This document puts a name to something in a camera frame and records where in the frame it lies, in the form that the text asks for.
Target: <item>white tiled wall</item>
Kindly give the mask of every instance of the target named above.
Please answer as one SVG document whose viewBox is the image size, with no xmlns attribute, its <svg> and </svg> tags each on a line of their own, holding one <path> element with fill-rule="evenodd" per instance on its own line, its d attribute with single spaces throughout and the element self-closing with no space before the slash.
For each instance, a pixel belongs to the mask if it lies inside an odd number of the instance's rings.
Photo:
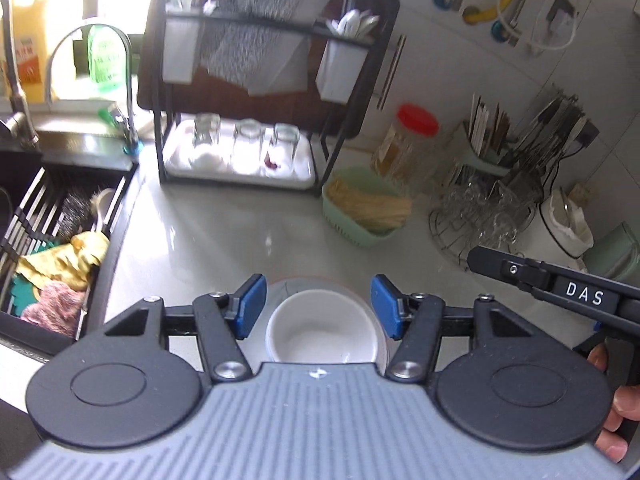
<svg viewBox="0 0 640 480">
<path fill-rule="evenodd" d="M 490 23 L 466 25 L 455 12 L 431 0 L 400 0 L 396 33 L 407 43 L 387 104 L 370 107 L 358 142 L 373 148 L 402 102 L 432 111 L 444 128 L 468 114 L 480 92 L 500 102 L 514 122 L 527 121 L 544 104 L 552 84 L 576 93 L 600 129 L 593 144 L 563 161 L 557 184 L 588 180 L 599 191 L 588 221 L 596 238 L 623 219 L 640 235 L 640 18 L 636 0 L 582 0 L 574 44 L 562 52 L 532 56 L 495 43 Z M 520 23 L 529 28 L 544 0 L 528 0 Z M 495 0 L 465 0 L 484 8 Z"/>
</svg>

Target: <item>cabinet handle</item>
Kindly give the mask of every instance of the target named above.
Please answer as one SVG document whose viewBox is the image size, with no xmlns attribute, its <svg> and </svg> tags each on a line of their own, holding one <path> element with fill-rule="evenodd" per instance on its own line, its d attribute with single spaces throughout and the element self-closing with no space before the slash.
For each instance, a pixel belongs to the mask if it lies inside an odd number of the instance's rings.
<svg viewBox="0 0 640 480">
<path fill-rule="evenodd" d="M 396 50 L 394 52 L 394 57 L 391 60 L 391 65 L 389 65 L 389 70 L 386 73 L 385 82 L 382 85 L 382 90 L 380 94 L 377 95 L 378 104 L 376 105 L 377 110 L 382 110 L 385 107 L 386 97 L 389 95 L 389 90 L 391 90 L 391 84 L 394 81 L 394 77 L 396 76 L 396 70 L 398 70 L 398 63 L 400 63 L 400 57 L 402 56 L 402 51 L 404 50 L 404 44 L 406 43 L 406 36 L 401 34 L 398 37 L 398 43 L 396 43 Z"/>
</svg>

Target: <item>glass cup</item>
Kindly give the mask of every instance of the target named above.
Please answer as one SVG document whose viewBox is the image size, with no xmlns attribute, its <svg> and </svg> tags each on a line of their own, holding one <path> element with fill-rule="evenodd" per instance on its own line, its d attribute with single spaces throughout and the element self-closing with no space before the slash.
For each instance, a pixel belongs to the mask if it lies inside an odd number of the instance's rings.
<svg viewBox="0 0 640 480">
<path fill-rule="evenodd" d="M 269 172 L 289 174 L 293 172 L 300 130 L 291 124 L 278 123 L 273 129 L 264 165 Z"/>
<path fill-rule="evenodd" d="M 255 174 L 262 167 L 264 126 L 253 119 L 236 123 L 231 165 L 236 173 Z"/>
<path fill-rule="evenodd" d="M 217 145 L 220 142 L 220 116 L 218 114 L 199 114 L 195 118 L 193 129 L 193 147 L 202 144 Z"/>
</svg>

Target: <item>plastic bottle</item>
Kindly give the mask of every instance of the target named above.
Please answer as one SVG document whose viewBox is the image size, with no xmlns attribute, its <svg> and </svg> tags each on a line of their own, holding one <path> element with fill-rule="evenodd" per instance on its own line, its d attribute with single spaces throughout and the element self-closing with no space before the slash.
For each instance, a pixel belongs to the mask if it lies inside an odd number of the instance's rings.
<svg viewBox="0 0 640 480">
<path fill-rule="evenodd" d="M 109 27 L 94 25 L 87 41 L 89 76 L 98 92 L 110 92 L 124 85 L 126 58 L 118 33 Z"/>
<path fill-rule="evenodd" d="M 440 125 L 427 110 L 403 104 L 371 159 L 371 169 L 415 195 L 436 169 Z"/>
<path fill-rule="evenodd" d="M 44 102 L 47 61 L 53 49 L 75 24 L 72 0 L 12 0 L 18 76 L 27 101 Z M 6 69 L 2 49 L 2 70 Z M 52 96 L 76 79 L 72 41 L 63 44 L 52 67 Z"/>
</svg>

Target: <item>black tool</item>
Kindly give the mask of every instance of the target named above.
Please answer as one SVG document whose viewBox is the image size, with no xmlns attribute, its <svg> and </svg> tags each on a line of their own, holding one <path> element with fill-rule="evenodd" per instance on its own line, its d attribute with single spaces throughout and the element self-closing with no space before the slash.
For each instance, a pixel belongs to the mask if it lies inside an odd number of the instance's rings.
<svg viewBox="0 0 640 480">
<path fill-rule="evenodd" d="M 640 336 L 640 290 L 485 248 L 471 269 Z M 12 480 L 623 479 L 593 447 L 612 389 L 578 352 L 483 294 L 473 309 L 404 294 L 383 275 L 371 303 L 401 340 L 375 364 L 263 363 L 234 338 L 264 305 L 256 275 L 237 294 L 166 308 L 146 298 L 42 367 L 27 391 L 49 439 Z M 196 335 L 202 373 L 166 350 Z M 435 372 L 442 338 L 469 352 Z"/>
</svg>

